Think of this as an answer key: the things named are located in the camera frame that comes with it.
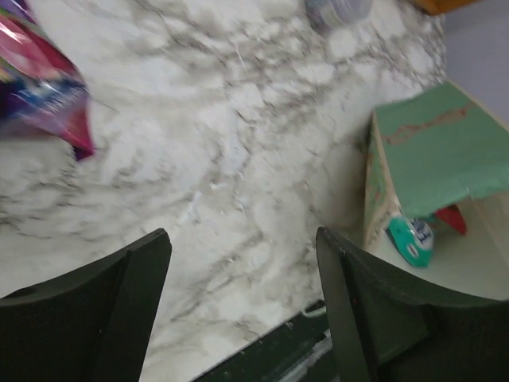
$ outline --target gray marble vein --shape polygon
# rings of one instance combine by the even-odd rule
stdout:
[[[165,228],[142,381],[191,380],[321,296],[314,235],[357,232],[372,108],[445,75],[442,20],[395,0],[327,37],[298,0],[32,4],[98,150],[0,142],[0,292]]]

